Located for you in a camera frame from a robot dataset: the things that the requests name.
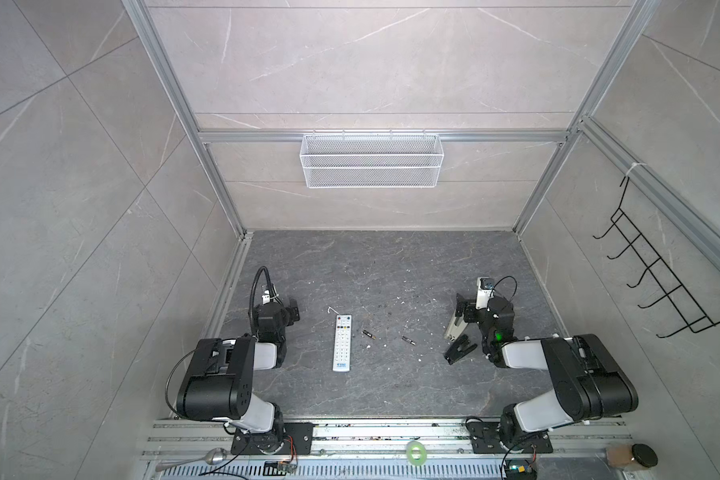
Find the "white remote control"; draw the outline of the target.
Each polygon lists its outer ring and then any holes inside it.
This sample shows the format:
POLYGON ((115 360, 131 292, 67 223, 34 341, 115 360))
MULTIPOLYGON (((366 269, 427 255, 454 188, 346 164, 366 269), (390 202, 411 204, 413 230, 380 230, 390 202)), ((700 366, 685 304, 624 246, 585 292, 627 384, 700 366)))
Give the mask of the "white remote control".
POLYGON ((352 339, 352 316, 337 315, 334 332, 334 352, 332 370, 338 373, 350 371, 352 339))

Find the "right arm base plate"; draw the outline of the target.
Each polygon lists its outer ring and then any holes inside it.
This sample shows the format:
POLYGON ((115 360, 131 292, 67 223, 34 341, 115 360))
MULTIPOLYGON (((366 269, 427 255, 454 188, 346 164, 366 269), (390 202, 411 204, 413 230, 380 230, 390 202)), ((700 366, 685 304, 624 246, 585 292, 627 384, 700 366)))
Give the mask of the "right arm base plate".
POLYGON ((464 427, 468 432, 472 451, 475 454, 551 454, 553 446, 547 432, 526 433, 522 430, 510 431, 499 421, 478 421, 467 419, 464 427))

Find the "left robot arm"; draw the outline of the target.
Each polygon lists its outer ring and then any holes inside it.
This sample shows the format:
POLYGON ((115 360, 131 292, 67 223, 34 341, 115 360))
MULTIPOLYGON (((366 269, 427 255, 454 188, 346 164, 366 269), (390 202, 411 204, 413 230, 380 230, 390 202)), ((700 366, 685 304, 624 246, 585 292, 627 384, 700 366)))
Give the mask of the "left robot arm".
POLYGON ((248 298, 250 332, 237 338, 203 338, 182 356, 187 362, 176 393, 171 381, 164 401, 178 418, 214 422, 244 435, 263 454, 274 454, 286 439, 282 410, 253 392, 256 371, 280 368, 287 354, 286 330, 300 320, 298 304, 279 296, 269 269, 257 269, 248 298))

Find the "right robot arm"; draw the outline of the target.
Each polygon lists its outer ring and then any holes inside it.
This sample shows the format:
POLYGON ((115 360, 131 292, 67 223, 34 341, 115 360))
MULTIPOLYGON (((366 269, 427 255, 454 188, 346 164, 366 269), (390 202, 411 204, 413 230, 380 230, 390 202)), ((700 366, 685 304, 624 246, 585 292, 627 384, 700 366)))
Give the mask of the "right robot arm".
POLYGON ((617 361, 594 334, 544 338, 515 335, 512 297, 497 292, 490 277, 476 281, 476 296, 456 296, 451 325, 457 343, 468 325, 481 334, 483 355, 498 369, 545 371, 551 389, 502 410, 498 440, 508 452, 530 447, 551 429, 632 412, 637 390, 617 361))

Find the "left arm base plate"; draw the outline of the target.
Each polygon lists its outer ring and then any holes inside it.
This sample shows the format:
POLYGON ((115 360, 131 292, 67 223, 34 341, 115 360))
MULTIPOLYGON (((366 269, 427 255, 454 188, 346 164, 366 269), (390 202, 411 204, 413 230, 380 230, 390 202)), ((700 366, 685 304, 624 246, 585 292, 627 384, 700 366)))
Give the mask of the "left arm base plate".
POLYGON ((276 424, 266 433, 249 433, 237 429, 233 435, 233 455, 291 455, 311 452, 315 424, 309 422, 286 422, 276 424))

